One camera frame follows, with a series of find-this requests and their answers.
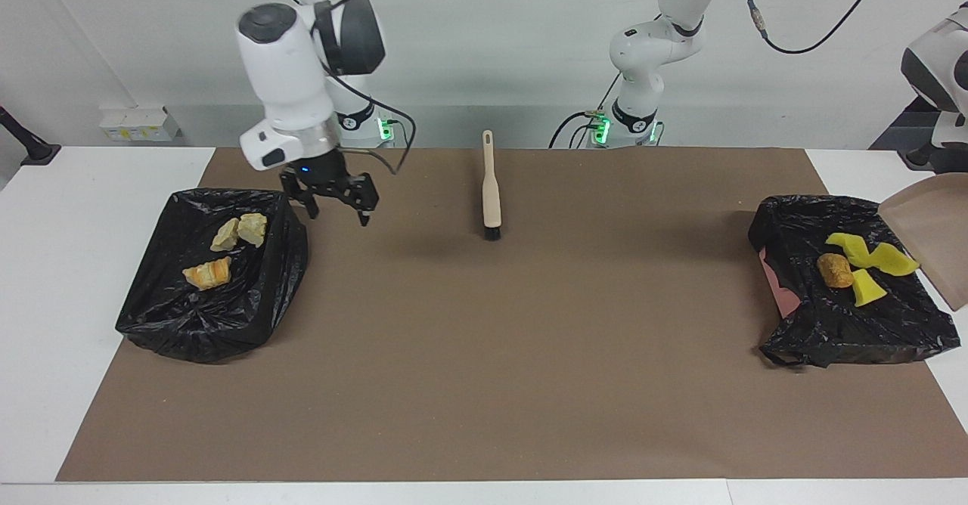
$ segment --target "white table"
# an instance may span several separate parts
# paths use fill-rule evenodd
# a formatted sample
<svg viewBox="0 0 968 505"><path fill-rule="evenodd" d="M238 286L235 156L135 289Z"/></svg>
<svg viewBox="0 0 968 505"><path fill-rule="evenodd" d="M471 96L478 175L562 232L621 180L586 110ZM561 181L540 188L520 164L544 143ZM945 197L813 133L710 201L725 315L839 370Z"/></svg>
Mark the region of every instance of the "white table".
<svg viewBox="0 0 968 505"><path fill-rule="evenodd" d="M54 478L121 336L114 332L166 196L213 150L65 147L0 191L0 504L339 503L825 505L968 502L968 479L424 484L75 485ZM810 150L827 189L883 201L926 178L893 153ZM926 282L942 308L947 305ZM954 315L968 337L968 310ZM968 347L929 361L968 423Z"/></svg>

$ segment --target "brush handle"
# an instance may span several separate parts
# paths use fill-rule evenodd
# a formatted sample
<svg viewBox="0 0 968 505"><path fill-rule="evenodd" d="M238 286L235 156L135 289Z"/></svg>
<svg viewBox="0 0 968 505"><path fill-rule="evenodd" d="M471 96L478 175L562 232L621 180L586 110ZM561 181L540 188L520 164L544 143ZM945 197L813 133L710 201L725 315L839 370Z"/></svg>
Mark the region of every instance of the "brush handle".
<svg viewBox="0 0 968 505"><path fill-rule="evenodd" d="M484 185L481 193L484 201L484 226L501 227L501 189L494 172L494 133L484 131Z"/></svg>

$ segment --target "brown food piece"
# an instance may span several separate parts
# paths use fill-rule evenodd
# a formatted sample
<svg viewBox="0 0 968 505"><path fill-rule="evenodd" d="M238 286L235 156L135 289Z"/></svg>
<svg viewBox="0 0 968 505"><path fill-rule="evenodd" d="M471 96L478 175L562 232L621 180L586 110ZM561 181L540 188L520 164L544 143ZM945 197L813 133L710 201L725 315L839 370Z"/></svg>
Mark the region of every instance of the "brown food piece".
<svg viewBox="0 0 968 505"><path fill-rule="evenodd" d="M228 270L231 264L231 257L224 257L217 261L208 261L204 265L193 268L186 268L182 271L189 284L201 291L217 288L223 284L228 284L232 279L232 274Z"/></svg>
<svg viewBox="0 0 968 505"><path fill-rule="evenodd" d="M269 219L260 213L246 213L239 220L239 238L256 248L262 246L265 240L265 226Z"/></svg>
<svg viewBox="0 0 968 505"><path fill-rule="evenodd" d="M817 260L817 267L820 268L820 275L823 275L824 283L829 287L843 289L854 285L854 274L850 269L850 261L847 261L847 258L840 254L823 254Z"/></svg>
<svg viewBox="0 0 968 505"><path fill-rule="evenodd" d="M239 218L229 219L225 225L221 226L219 232L212 240L212 251L214 253L226 253L234 249L239 240Z"/></svg>

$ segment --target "yellow sponge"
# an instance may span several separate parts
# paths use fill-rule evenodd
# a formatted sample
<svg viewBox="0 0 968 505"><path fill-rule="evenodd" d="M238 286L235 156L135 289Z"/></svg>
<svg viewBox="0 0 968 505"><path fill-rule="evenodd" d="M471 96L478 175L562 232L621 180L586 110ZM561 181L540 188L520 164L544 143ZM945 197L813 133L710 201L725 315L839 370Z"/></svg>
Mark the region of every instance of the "yellow sponge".
<svg viewBox="0 0 968 505"><path fill-rule="evenodd" d="M872 267L870 251L867 250L867 242L863 237L847 233L834 233L827 238L827 244L840 246L844 250L844 255L847 256L847 261L850 261L850 264L854 267Z"/></svg>
<svg viewBox="0 0 968 505"><path fill-rule="evenodd" d="M869 305L878 299L884 299L888 292L874 281L863 268L854 271L854 295L857 296L857 306Z"/></svg>
<svg viewBox="0 0 968 505"><path fill-rule="evenodd" d="M847 261L858 268L880 268L893 277L907 277L913 274L920 265L917 261L904 254L896 246L891 244L878 244L874 253L867 251L867 243L863 237L849 235L847 233L834 233L827 238L827 244L840 246L847 256Z"/></svg>
<svg viewBox="0 0 968 505"><path fill-rule="evenodd" d="M881 271L892 275L892 277L907 277L920 268L917 261L887 243L878 244L874 253L870 254L869 262L871 267L880 268Z"/></svg>

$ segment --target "white robotic arm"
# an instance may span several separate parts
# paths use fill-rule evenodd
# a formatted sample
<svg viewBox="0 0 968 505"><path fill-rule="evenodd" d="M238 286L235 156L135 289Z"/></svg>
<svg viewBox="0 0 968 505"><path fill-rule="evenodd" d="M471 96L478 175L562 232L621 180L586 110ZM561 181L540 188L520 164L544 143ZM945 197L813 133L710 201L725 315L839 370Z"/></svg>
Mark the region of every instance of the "white robotic arm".
<svg viewBox="0 0 968 505"><path fill-rule="evenodd" d="M968 3L910 44L901 71L915 92L941 111L931 140L902 154L912 168L926 168L935 151L968 144Z"/></svg>
<svg viewBox="0 0 968 505"><path fill-rule="evenodd" d="M609 109L612 144L644 143L665 88L659 68L693 56L705 44L702 23L712 0L658 2L658 18L612 40L612 63L622 74L619 97Z"/></svg>
<svg viewBox="0 0 968 505"><path fill-rule="evenodd" d="M327 0L295 1L301 5L315 5ZM341 81L349 85L353 91L333 81L332 78L327 81L327 91L336 108L343 144L353 147L379 147L394 140L394 132L390 126L392 117L389 113L377 109L367 99L370 96L367 76L345 75ZM366 95L366 98L361 98L359 94Z"/></svg>
<svg viewBox="0 0 968 505"><path fill-rule="evenodd" d="M284 165L284 191L311 218L318 214L314 195L321 195L352 206L366 225L380 198L369 174L346 171L327 79L369 74L383 61L370 1L256 6L239 19L236 37L265 108L265 119L240 137L249 164Z"/></svg>

